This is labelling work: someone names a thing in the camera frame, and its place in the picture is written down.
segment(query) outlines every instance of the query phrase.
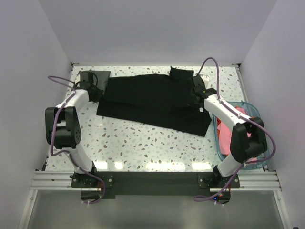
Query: speckled white surface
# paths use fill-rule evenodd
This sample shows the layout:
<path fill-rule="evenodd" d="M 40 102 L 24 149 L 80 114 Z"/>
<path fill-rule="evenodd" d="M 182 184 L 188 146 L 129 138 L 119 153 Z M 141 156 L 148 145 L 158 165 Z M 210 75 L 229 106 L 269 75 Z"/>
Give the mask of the speckled white surface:
<path fill-rule="evenodd" d="M 199 70 L 196 67 L 178 67 Z M 82 70 L 107 70 L 111 77 L 139 74 L 168 74 L 169 66 L 84 66 L 74 67 L 71 79 L 78 81 Z M 216 88 L 216 68 L 204 67 Z M 243 100 L 234 67 L 220 68 L 221 95 L 227 101 Z M 213 122 L 205 137 L 172 129 L 96 115 L 97 103 L 89 102 L 79 112 L 82 138 L 88 157 L 100 171 L 203 171 L 211 170 L 220 160 L 216 152 Z M 49 157 L 46 170 L 73 171 L 65 155 Z"/>

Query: folded black cloth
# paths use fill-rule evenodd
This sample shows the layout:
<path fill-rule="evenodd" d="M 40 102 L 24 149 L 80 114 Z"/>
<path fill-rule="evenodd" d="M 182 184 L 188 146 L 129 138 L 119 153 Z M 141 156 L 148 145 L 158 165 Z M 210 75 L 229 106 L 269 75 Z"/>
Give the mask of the folded black cloth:
<path fill-rule="evenodd" d="M 205 136 L 211 122 L 209 113 L 187 105 L 192 77 L 193 71 L 172 68 L 169 76 L 109 78 L 97 115 Z"/>

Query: white wall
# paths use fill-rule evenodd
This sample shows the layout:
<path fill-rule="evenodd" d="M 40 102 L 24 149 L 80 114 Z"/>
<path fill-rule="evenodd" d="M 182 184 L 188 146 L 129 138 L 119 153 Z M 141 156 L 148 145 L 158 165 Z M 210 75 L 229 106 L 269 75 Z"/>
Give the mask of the white wall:
<path fill-rule="evenodd" d="M 40 0 L 82 64 L 241 63 L 276 0 Z"/>
<path fill-rule="evenodd" d="M 304 12 L 304 0 L 278 0 L 241 67 L 249 100 L 276 139 L 272 167 L 299 228 L 305 228 Z"/>
<path fill-rule="evenodd" d="M 46 157 L 44 110 L 63 98 L 49 74 L 69 62 L 37 0 L 0 7 L 0 227 L 18 226 L 30 181 Z"/>

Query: teal basket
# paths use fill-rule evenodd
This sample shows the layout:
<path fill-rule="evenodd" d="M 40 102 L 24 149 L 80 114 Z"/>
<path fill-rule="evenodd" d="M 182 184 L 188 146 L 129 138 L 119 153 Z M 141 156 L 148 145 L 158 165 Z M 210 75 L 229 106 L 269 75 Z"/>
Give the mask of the teal basket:
<path fill-rule="evenodd" d="M 246 114 L 250 117 L 260 117 L 258 110 L 250 103 L 246 103 L 246 102 L 228 102 L 228 103 L 231 104 L 233 107 L 238 106 L 240 108 L 243 108 L 245 110 Z M 214 132 L 215 132 L 217 153 L 218 153 L 219 159 L 221 161 L 223 161 L 225 159 L 226 155 L 223 155 L 220 152 L 219 138 L 218 138 L 218 132 L 217 132 L 217 118 L 215 115 L 213 115 L 213 122 L 214 122 Z M 263 154 L 261 154 L 260 156 L 257 157 L 257 160 L 264 159 L 264 158 L 268 157 L 269 155 L 270 155 L 270 152 L 269 152 L 269 149 L 267 149 L 266 152 L 264 152 Z M 243 167 L 243 169 L 250 170 L 250 169 L 256 169 L 256 168 L 262 168 L 267 164 L 268 164 L 268 161 L 259 162 L 256 164 L 249 164 L 246 167 Z"/>

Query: pink cloth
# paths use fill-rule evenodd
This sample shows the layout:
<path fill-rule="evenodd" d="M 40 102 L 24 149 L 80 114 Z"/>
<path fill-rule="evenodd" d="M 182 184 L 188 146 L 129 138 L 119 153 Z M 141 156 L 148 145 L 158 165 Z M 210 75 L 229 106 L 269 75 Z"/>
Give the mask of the pink cloth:
<path fill-rule="evenodd" d="M 243 108 L 236 108 L 238 111 L 242 112 L 243 114 L 246 114 L 245 110 Z M 232 132 L 229 130 L 229 128 L 221 122 L 217 129 L 219 130 L 219 147 L 220 147 L 220 152 L 223 155 L 229 155 L 231 153 L 230 151 L 230 143 L 231 143 L 231 137 L 232 137 Z"/>

